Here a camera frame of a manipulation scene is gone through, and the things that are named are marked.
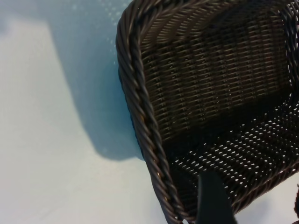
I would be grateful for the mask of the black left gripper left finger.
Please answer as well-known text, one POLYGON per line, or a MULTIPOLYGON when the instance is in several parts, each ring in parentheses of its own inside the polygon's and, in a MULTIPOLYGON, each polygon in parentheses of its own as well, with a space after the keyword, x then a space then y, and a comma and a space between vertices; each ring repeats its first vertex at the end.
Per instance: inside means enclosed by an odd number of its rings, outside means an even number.
POLYGON ((196 223, 236 223, 224 184, 215 172, 202 172, 199 175, 196 223))

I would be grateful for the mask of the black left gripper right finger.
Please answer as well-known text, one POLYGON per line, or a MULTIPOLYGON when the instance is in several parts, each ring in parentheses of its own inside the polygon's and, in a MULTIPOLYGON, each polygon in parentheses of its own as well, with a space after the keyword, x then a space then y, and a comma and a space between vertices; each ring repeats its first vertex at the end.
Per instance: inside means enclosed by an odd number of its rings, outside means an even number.
POLYGON ((293 224, 299 224, 299 189, 296 194, 295 204, 294 204, 294 212, 297 216, 297 221, 293 222, 293 224))

